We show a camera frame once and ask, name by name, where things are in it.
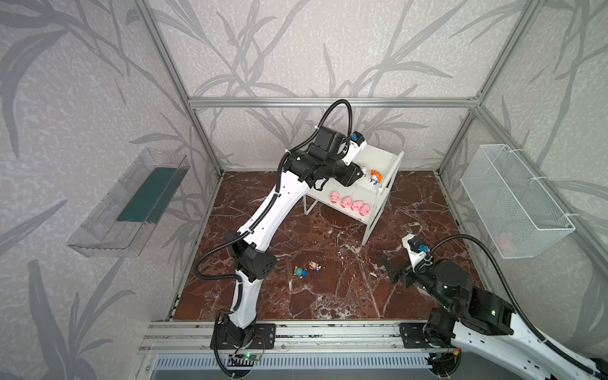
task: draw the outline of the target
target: shelf top tier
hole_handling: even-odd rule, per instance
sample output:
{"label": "shelf top tier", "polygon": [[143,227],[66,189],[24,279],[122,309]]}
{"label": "shelf top tier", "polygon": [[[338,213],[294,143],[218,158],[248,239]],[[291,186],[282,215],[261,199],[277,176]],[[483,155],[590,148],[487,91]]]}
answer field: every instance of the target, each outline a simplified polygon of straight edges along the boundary
{"label": "shelf top tier", "polygon": [[370,183],[370,173],[365,177],[359,178],[354,185],[371,193],[377,193],[380,188],[386,187],[388,178],[397,170],[397,161],[400,160],[401,154],[398,156],[386,150],[382,150],[371,145],[368,145],[361,150],[354,158],[353,162],[359,166],[366,165],[370,170],[377,170],[382,174],[383,180],[378,185]]}

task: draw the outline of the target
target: orange toy figurine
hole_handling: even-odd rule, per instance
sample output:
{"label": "orange toy figurine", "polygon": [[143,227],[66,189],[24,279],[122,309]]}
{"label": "orange toy figurine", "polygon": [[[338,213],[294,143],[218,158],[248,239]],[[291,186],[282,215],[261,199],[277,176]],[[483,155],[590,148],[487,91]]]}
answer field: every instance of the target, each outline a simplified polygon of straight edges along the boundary
{"label": "orange toy figurine", "polygon": [[382,181],[382,174],[377,170],[371,171],[370,182],[372,185],[378,185]]}

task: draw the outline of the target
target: pig figurine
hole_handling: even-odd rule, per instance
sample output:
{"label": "pig figurine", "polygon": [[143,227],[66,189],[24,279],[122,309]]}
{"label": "pig figurine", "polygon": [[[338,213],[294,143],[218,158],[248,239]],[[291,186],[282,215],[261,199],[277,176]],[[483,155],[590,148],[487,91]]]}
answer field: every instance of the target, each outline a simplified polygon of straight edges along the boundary
{"label": "pig figurine", "polygon": [[338,194],[338,192],[333,192],[330,197],[331,202],[338,203],[338,199],[340,199],[340,194]]}
{"label": "pig figurine", "polygon": [[348,206],[350,206],[350,203],[353,200],[349,197],[349,196],[345,196],[344,198],[342,198],[342,208],[346,209]]}
{"label": "pig figurine", "polygon": [[363,206],[361,206],[361,209],[359,211],[359,215],[360,216],[365,216],[365,215],[369,214],[370,213],[370,208],[371,207],[370,207],[369,204],[367,204],[367,203],[364,204]]}
{"label": "pig figurine", "polygon": [[361,206],[363,206],[363,201],[355,201],[353,202],[353,205],[350,207],[350,209],[352,211],[359,211],[361,209]]}

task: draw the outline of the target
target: toy figurine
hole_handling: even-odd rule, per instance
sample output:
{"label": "toy figurine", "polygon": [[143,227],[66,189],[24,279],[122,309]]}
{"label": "toy figurine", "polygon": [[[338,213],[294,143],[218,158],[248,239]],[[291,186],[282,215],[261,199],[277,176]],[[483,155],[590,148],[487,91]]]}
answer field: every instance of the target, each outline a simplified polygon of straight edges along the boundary
{"label": "toy figurine", "polygon": [[297,265],[295,266],[294,276],[303,278],[303,277],[306,277],[307,275],[308,275],[308,271],[306,269],[302,269],[302,268],[298,267]]}
{"label": "toy figurine", "polygon": [[353,202],[353,205],[350,207],[350,209],[352,211],[359,211],[361,209],[361,206],[363,206],[363,201],[355,201]]}
{"label": "toy figurine", "polygon": [[361,165],[361,171],[363,172],[363,177],[367,177],[367,172],[370,171],[370,169],[367,167],[367,165],[363,164]]}
{"label": "toy figurine", "polygon": [[338,194],[338,192],[333,192],[330,197],[331,202],[338,203],[338,199],[340,199],[340,194]]}
{"label": "toy figurine", "polygon": [[348,206],[350,206],[352,201],[353,200],[349,196],[345,196],[344,198],[342,198],[342,208],[346,209]]}
{"label": "toy figurine", "polygon": [[369,214],[370,213],[370,209],[371,209],[371,207],[370,207],[370,205],[368,203],[364,204],[363,206],[361,206],[361,209],[359,211],[359,215],[360,216],[365,216],[365,215]]}
{"label": "toy figurine", "polygon": [[314,261],[309,261],[308,262],[308,267],[312,270],[312,271],[317,271],[319,272],[323,267],[317,263],[315,263]]}
{"label": "toy figurine", "polygon": [[377,170],[372,170],[371,178],[370,178],[371,184],[378,185],[380,183],[380,181],[382,181],[382,174],[380,174],[380,172]]}

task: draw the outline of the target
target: wall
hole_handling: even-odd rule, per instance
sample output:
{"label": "wall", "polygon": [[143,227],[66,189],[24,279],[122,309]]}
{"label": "wall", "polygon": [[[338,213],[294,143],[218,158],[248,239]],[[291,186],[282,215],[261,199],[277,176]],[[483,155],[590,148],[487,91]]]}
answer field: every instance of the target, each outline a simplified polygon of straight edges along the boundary
{"label": "wall", "polygon": [[[0,378],[124,378],[217,178],[130,2],[2,1],[0,24]],[[192,167],[141,255],[68,248],[144,147]]]}
{"label": "wall", "polygon": [[[475,96],[524,2],[150,4],[190,97],[338,98]],[[354,129],[406,151],[402,169],[433,169],[465,112],[360,109]],[[214,108],[199,118],[224,167],[274,168],[294,136],[312,133],[320,111]],[[346,131],[344,119],[338,128]]]}
{"label": "wall", "polygon": [[[607,5],[547,1],[484,104],[604,242]],[[466,228],[487,244],[459,179],[481,143],[497,142],[476,121],[443,174]],[[535,325],[573,350],[608,356],[608,281],[572,236],[535,258],[499,263]]]}

